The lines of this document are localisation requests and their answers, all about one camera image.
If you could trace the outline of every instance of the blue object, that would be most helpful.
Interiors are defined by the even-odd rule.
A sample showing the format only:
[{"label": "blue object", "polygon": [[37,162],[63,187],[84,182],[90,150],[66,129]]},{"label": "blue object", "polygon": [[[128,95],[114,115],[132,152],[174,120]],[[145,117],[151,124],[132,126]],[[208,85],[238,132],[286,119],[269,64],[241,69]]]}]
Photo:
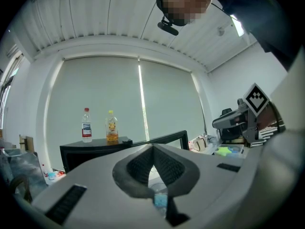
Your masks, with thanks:
[{"label": "blue object", "polygon": [[49,172],[48,175],[49,175],[49,180],[54,180],[56,177],[55,172]]},{"label": "blue object", "polygon": [[231,148],[231,147],[229,147],[229,150],[230,150],[232,153],[234,153],[234,154],[239,153],[238,151],[234,150],[234,149],[233,149],[233,148]]},{"label": "blue object", "polygon": [[155,194],[154,205],[156,207],[167,207],[167,194]]}]

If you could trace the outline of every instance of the cable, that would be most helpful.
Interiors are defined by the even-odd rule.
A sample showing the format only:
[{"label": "cable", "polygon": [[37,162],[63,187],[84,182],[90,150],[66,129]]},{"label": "cable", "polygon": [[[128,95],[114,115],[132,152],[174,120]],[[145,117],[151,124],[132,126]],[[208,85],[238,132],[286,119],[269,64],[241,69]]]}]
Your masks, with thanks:
[{"label": "cable", "polygon": [[109,25],[109,11],[110,11],[110,4],[111,4],[111,0],[109,1],[109,7],[108,7],[108,19],[107,19],[107,35],[108,35],[108,25]]},{"label": "cable", "polygon": [[222,12],[224,12],[227,16],[229,16],[231,19],[233,20],[236,20],[236,21],[239,21],[237,20],[236,18],[233,18],[230,14],[228,14],[227,12],[225,12],[223,9],[219,8],[217,5],[211,3],[212,5],[214,5],[216,8],[218,8],[219,10],[221,10]]},{"label": "cable", "polygon": [[152,14],[152,11],[153,11],[153,9],[154,9],[155,5],[156,5],[156,3],[154,3],[153,8],[152,8],[152,10],[151,10],[151,13],[149,14],[149,16],[148,16],[148,18],[147,18],[147,21],[146,21],[146,23],[145,23],[145,26],[144,26],[144,29],[143,29],[143,31],[142,31],[142,35],[141,35],[140,39],[142,39],[142,36],[143,36],[143,34],[144,34],[144,31],[145,31],[145,28],[146,28],[147,22],[148,22],[148,20],[149,20],[149,18],[150,18],[150,16],[151,16],[151,14]]},{"label": "cable", "polygon": [[69,7],[70,7],[70,16],[71,16],[71,21],[72,21],[72,27],[73,27],[73,31],[74,31],[74,36],[75,36],[75,38],[77,38],[76,33],[75,33],[74,24],[73,24],[73,18],[72,18],[71,0],[69,0]]},{"label": "cable", "polygon": [[280,123],[279,123],[277,112],[275,110],[275,106],[273,105],[272,102],[269,102],[269,104],[270,104],[270,107],[272,108],[273,114],[275,116],[277,132],[280,133]]}]

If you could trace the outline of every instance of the light strip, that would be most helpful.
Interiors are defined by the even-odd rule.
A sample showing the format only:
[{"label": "light strip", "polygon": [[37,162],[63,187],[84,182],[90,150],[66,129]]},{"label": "light strip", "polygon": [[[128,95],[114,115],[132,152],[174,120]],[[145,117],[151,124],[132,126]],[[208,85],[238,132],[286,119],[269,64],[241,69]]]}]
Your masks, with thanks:
[{"label": "light strip", "polygon": [[6,94],[5,94],[5,99],[3,102],[3,110],[2,110],[2,118],[1,118],[1,128],[3,129],[3,121],[4,121],[4,114],[7,114],[7,111],[5,112],[5,105],[6,105],[6,100],[8,99],[9,96],[9,92],[10,92],[10,86],[8,86],[7,90],[6,90]]},{"label": "light strip", "polygon": [[144,101],[144,92],[143,92],[142,74],[141,74],[140,64],[139,64],[139,78],[140,78],[140,91],[141,91],[141,102],[142,102],[145,136],[146,136],[146,141],[149,141],[149,133],[148,133],[147,118],[146,118],[146,110],[145,110],[145,101]]},{"label": "light strip", "polygon": [[237,18],[234,15],[231,15],[231,19],[235,25],[235,28],[237,30],[238,36],[242,36],[244,34],[244,30],[242,27],[242,24],[237,20]]}]

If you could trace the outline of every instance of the bottle label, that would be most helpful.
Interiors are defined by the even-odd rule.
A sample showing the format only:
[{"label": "bottle label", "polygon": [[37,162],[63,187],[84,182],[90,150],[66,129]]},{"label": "bottle label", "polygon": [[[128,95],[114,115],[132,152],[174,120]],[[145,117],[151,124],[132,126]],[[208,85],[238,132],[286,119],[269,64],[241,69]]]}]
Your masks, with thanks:
[{"label": "bottle label", "polygon": [[110,132],[115,131],[115,122],[109,123],[109,131],[110,131]]},{"label": "bottle label", "polygon": [[91,123],[82,123],[82,137],[91,137]]}]

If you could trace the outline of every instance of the window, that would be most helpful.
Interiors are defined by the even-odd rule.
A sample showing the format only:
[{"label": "window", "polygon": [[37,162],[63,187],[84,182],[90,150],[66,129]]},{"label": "window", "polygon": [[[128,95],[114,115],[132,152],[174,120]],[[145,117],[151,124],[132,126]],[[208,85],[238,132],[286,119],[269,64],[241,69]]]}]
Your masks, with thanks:
[{"label": "window", "polygon": [[[153,139],[187,131],[188,139],[204,133],[203,111],[192,75],[156,62],[141,60],[142,104],[146,137]],[[180,147],[180,142],[169,145]]]},{"label": "window", "polygon": [[148,125],[147,125],[147,118],[146,118],[146,109],[145,109],[145,100],[144,100],[144,91],[143,91],[143,83],[142,83],[142,73],[141,73],[141,65],[140,59],[139,62],[139,79],[140,79],[140,91],[141,91],[141,102],[142,102],[142,111],[143,111],[143,120],[144,120],[144,129],[145,129],[145,136],[146,141],[149,141],[149,132],[148,132]]},{"label": "window", "polygon": [[47,112],[46,142],[52,168],[63,169],[58,147],[81,138],[80,121],[85,107],[90,109],[93,139],[105,138],[105,118],[113,110],[118,118],[119,136],[140,142],[146,139],[142,106],[136,59],[65,60],[50,94]]},{"label": "window", "polygon": [[3,129],[5,104],[6,104],[8,95],[9,95],[10,85],[11,85],[11,83],[14,79],[14,76],[16,75],[23,59],[24,59],[23,54],[21,54],[19,57],[17,57],[15,59],[15,61],[11,64],[11,66],[8,66],[9,67],[8,73],[4,77],[4,80],[3,80],[3,85],[1,87],[1,93],[0,93],[0,128],[1,129]]},{"label": "window", "polygon": [[234,15],[231,15],[231,19],[234,23],[234,26],[235,26],[236,30],[237,30],[238,36],[241,37],[244,34],[242,24],[237,20],[237,18]]}]

